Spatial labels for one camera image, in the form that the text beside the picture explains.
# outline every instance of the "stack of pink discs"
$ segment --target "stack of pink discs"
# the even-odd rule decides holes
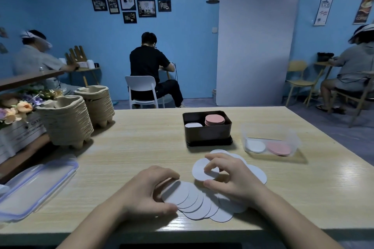
[[[205,126],[223,125],[225,119],[218,114],[209,114],[205,117]]]
[[[280,142],[276,142],[276,141],[268,142],[266,144],[266,148],[270,152],[272,152],[272,153],[274,153],[278,156],[286,157],[286,156],[289,156],[291,154],[291,148],[289,147],[289,145],[286,144],[285,142],[282,142],[282,141],[280,141]]]

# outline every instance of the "black t-shirt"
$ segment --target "black t-shirt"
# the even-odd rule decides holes
[[[160,82],[159,66],[167,67],[170,61],[156,48],[142,45],[130,53],[131,76],[152,76]]]

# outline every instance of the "person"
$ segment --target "person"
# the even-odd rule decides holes
[[[363,91],[367,78],[358,72],[373,71],[374,24],[360,26],[348,42],[356,45],[346,49],[339,57],[329,60],[331,65],[341,66],[341,70],[336,79],[326,79],[321,83],[323,105],[316,107],[322,111],[328,110],[332,90],[338,88],[350,92]]]
[[[204,186],[256,209],[279,232],[288,248],[342,248],[279,195],[269,190],[240,159],[227,154],[207,154],[205,171],[219,167],[228,172],[226,183],[204,181]],[[98,205],[58,246],[58,249],[99,249],[120,223],[132,219],[175,214],[177,206],[156,202],[154,196],[175,171],[152,166],[142,170],[114,195]]]
[[[15,54],[13,63],[13,72],[15,75],[23,75],[39,72],[41,70],[61,70],[72,72],[79,65],[64,64],[61,60],[46,53],[52,45],[47,41],[44,34],[37,30],[29,30],[21,33],[24,46],[21,51]],[[48,78],[42,82],[46,89],[61,89],[64,95],[70,95],[79,86],[72,86],[61,83],[56,77]]]
[[[160,83],[159,69],[175,71],[175,66],[156,48],[157,38],[154,33],[145,32],[141,36],[141,46],[130,53],[131,76],[152,76],[156,81],[156,97],[167,94],[173,97],[176,107],[185,107],[179,84],[175,80]],[[152,91],[131,91],[132,99],[153,100]]]

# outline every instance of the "hand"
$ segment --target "hand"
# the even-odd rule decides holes
[[[250,207],[256,207],[260,203],[259,200],[262,195],[269,191],[241,159],[223,153],[207,154],[205,157],[210,162],[206,165],[204,171],[219,167],[220,171],[225,170],[229,174],[226,183],[205,180],[204,186],[206,188]]]
[[[157,217],[175,213],[174,204],[156,202],[153,199],[155,188],[168,178],[179,179],[179,174],[170,168],[151,166],[139,172],[106,202],[119,213],[119,219]]]

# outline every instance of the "white headband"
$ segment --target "white headband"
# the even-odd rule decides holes
[[[351,39],[348,41],[350,44],[353,44],[353,39],[355,38],[355,36],[357,36],[360,32],[366,32],[366,31],[372,31],[374,30],[374,24],[368,24],[366,26],[363,26],[360,30],[358,30],[352,37]]]
[[[21,32],[21,39],[31,39],[31,38],[41,39],[41,40],[43,40],[48,45],[49,49],[52,48],[52,44],[50,44],[49,42],[47,42],[45,39],[42,39],[41,37],[38,37],[35,34],[30,33],[29,31],[23,31],[23,32]]]

